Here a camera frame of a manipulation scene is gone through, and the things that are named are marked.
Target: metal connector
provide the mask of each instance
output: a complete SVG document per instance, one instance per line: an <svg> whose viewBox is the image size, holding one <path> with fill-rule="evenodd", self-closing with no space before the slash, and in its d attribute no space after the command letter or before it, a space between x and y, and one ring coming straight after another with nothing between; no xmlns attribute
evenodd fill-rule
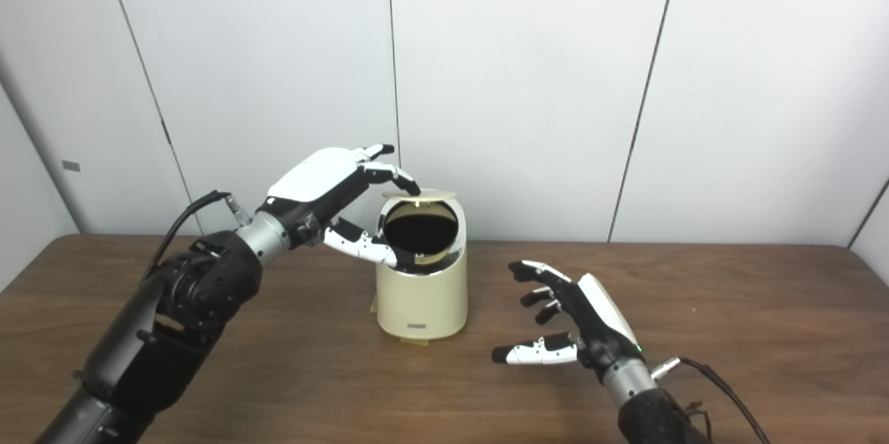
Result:
<svg viewBox="0 0 889 444"><path fill-rule="evenodd" d="M244 207L241 206L241 203L238 203L234 196L226 197L225 204L231 210L231 214L235 216L235 222L238 222L239 227L246 227L253 222L254 219L251 219L250 213L244 210Z"/></svg>
<svg viewBox="0 0 889 444"><path fill-rule="evenodd" d="M679 365L679 358L677 358L677 356L667 359L658 364L654 369L651 369L651 378L654 378L654 381L658 381L660 378L666 377L667 373L673 371L677 365Z"/></svg>

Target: trash can lid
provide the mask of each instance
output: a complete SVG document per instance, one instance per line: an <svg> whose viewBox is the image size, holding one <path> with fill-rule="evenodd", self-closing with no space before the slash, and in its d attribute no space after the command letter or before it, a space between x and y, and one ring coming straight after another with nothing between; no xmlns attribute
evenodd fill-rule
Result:
<svg viewBox="0 0 889 444"><path fill-rule="evenodd" d="M403 190L385 192L383 193L383 196L397 201L404 201L406 203L435 203L436 201L454 199L454 197L457 197L457 193L448 190L435 190L435 188L423 188L419 196L410 196L410 194Z"/></svg>

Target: black fingertip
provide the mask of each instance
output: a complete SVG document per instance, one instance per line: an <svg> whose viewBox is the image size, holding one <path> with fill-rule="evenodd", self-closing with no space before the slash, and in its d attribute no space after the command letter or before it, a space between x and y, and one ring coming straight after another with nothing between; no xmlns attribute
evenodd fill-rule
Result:
<svg viewBox="0 0 889 444"><path fill-rule="evenodd" d="M495 347L491 350L491 361L494 361L497 364L507 364L506 358L509 356L509 352L512 352L513 348L512 345L507 347Z"/></svg>
<svg viewBox="0 0 889 444"><path fill-rule="evenodd" d="M528 269L527 265L524 264L524 261L521 260L511 261L511 263L509 263L507 267L509 267L509 270L512 270L513 272L521 272Z"/></svg>
<svg viewBox="0 0 889 444"><path fill-rule="evenodd" d="M534 318L534 322L537 324L546 324L551 320L556 314L558 314L558 307L544 307L542 311Z"/></svg>
<svg viewBox="0 0 889 444"><path fill-rule="evenodd" d="M390 247L392 248L392 253L394 253L394 259L400 265L413 265L417 262L417 255L407 251L406 249L401 249L398 247Z"/></svg>
<svg viewBox="0 0 889 444"><path fill-rule="evenodd" d="M523 307L531 307L531 305L539 304L539 302L544 299L549 298L549 293L537 293L536 291L531 291L527 293L527 295L518 299L518 302Z"/></svg>

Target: cream trash can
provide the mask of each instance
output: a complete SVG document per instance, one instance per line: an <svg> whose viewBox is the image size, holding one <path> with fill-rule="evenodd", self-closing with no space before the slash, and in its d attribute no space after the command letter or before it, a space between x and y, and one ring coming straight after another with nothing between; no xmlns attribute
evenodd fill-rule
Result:
<svg viewBox="0 0 889 444"><path fill-rule="evenodd" d="M413 264L377 264L377 321L392 336L434 340L466 324L466 218L457 194L387 192L377 236Z"/></svg>

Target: robotic arm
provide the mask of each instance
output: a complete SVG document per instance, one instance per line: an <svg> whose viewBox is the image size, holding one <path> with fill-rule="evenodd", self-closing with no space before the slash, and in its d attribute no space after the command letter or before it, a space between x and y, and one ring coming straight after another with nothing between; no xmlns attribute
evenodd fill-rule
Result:
<svg viewBox="0 0 889 444"><path fill-rule="evenodd" d="M682 409L657 380L680 362L695 365L711 377L720 388L739 404L760 440L767 443L753 416L712 369L689 359L673 358L648 371L642 349L606 289L596 277L586 274L573 282L562 272L537 261L515 261L509 264L518 282L543 283L521 298L524 307L544 299L552 299L537 314L535 321L545 324L559 312L571 316L580 329L580 336L569 333L543 336L539 340L496 347L494 362L506 364L558 364L580 361L592 369L600 384L608 390L619 409L618 426L630 444L712 444L692 425L690 413L695 406Z"/></svg>
<svg viewBox="0 0 889 444"><path fill-rule="evenodd" d="M81 386L35 444L138 441L155 416L180 399L226 324L260 289L263 269L286 251L324 241L347 254L394 266L395 250L336 219L370 184L391 181L419 194L416 182L400 168L374 161L393 151L390 145L375 145L315 152L269 189L253 216L228 193L214 191L193 203L174 223L135 295L76 374ZM178 226L223 198L240 227L202 236L187 251L158 264Z"/></svg>

